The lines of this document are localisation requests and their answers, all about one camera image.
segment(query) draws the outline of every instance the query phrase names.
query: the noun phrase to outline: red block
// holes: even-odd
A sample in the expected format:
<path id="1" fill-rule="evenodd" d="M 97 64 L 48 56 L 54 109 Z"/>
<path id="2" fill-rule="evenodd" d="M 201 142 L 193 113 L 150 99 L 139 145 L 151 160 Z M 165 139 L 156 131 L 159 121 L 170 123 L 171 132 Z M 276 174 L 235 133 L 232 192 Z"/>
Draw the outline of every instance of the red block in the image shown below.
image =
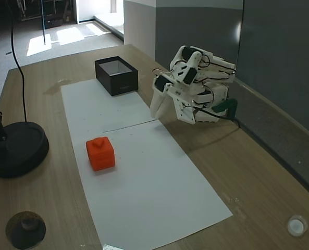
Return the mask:
<path id="1" fill-rule="evenodd" d="M 115 166 L 115 153 L 108 137 L 96 138 L 86 142 L 88 159 L 94 171 Z"/>

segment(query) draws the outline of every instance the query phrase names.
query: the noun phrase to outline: black lamp base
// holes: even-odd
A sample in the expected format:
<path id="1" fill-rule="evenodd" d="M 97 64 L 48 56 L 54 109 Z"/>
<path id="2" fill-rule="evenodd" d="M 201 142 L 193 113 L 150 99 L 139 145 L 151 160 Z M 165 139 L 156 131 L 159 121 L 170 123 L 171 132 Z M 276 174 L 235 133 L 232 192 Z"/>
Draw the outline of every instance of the black lamp base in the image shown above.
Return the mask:
<path id="1" fill-rule="evenodd" d="M 36 168 L 49 151 L 44 130 L 33 122 L 5 127 L 7 140 L 0 143 L 0 177 L 22 176 Z"/>

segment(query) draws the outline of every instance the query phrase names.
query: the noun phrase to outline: black box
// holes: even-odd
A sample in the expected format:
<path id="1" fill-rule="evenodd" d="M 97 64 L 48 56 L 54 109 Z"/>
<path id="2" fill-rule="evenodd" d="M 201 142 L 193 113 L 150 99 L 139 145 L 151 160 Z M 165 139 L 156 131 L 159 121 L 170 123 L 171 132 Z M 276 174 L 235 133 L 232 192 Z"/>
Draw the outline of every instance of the black box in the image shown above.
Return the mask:
<path id="1" fill-rule="evenodd" d="M 111 96 L 138 90 L 138 71 L 119 56 L 95 61 L 95 73 Z"/>

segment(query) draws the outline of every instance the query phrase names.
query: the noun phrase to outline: table surface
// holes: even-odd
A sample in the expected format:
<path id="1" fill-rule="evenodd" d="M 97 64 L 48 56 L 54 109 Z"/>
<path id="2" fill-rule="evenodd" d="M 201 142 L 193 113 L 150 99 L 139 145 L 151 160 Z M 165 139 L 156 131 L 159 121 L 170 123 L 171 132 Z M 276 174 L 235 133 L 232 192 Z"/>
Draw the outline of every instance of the table surface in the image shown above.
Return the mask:
<path id="1" fill-rule="evenodd" d="M 152 69 L 162 66 L 131 45 L 23 67 L 28 119 L 44 128 L 50 151 L 31 173 L 0 179 L 0 249 L 14 249 L 5 227 L 22 211 L 35 212 L 46 223 L 45 239 L 35 249 L 101 249 L 78 173 L 60 87 L 94 79 L 94 61 L 112 56 L 138 69 L 138 93 L 150 105 Z M 8 73 L 0 109 L 4 125 L 23 120 L 21 77 L 16 69 Z M 192 126 L 177 121 L 173 108 L 161 122 L 233 216 L 160 249 L 309 249 L 309 192 L 245 132 L 230 121 Z M 293 215 L 308 221 L 308 231 L 301 238 L 287 231 Z"/>

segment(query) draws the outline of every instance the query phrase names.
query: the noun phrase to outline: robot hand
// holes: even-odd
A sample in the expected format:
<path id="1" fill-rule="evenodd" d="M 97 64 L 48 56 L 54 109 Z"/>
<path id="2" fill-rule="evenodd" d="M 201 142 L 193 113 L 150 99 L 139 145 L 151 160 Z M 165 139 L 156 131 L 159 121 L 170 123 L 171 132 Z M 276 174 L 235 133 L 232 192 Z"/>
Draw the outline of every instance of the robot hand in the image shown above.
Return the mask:
<path id="1" fill-rule="evenodd" d="M 153 118 L 161 117 L 172 99 L 177 118 L 190 124 L 234 119 L 237 101 L 228 99 L 225 85 L 234 81 L 234 64 L 200 48 L 183 46 L 170 69 L 171 72 L 160 72 L 154 79 Z"/>

